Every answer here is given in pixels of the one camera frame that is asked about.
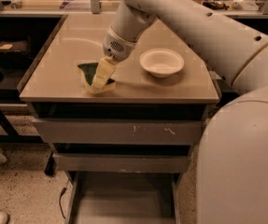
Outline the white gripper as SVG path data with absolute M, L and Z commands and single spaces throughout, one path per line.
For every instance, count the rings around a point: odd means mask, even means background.
M 108 57 L 102 58 L 98 63 L 92 80 L 92 87 L 101 90 L 114 74 L 117 68 L 116 62 L 126 60 L 131 55 L 134 48 L 135 42 L 130 42 L 121 38 L 109 28 L 103 41 L 103 51 L 105 56 Z

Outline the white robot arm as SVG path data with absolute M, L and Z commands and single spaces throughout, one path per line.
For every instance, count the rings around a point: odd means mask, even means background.
M 208 122 L 200 141 L 197 224 L 268 224 L 268 35 L 191 0 L 122 0 L 95 89 L 156 19 L 239 95 Z

